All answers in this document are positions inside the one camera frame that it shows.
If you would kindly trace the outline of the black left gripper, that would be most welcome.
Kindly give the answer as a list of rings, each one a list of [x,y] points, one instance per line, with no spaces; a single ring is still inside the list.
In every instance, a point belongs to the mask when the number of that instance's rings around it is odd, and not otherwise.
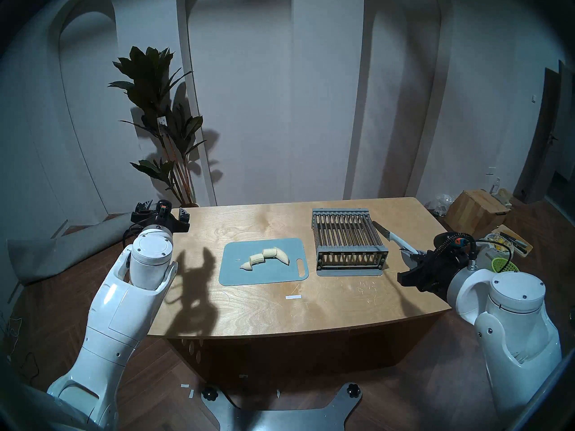
[[[136,211],[130,215],[130,221],[141,230],[149,226],[160,226],[167,228],[170,232],[189,232],[190,214],[183,208],[179,208],[178,218],[167,209],[164,211],[151,208],[152,200],[138,202]]]

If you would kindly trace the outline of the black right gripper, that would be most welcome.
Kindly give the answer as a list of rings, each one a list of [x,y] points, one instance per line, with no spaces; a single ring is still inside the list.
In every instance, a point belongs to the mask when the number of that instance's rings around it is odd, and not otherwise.
[[[469,262],[468,254],[462,250],[447,250],[435,257],[434,251],[411,248],[411,251],[401,251],[401,257],[409,270],[397,274],[398,283],[439,298],[447,298],[453,278]]]

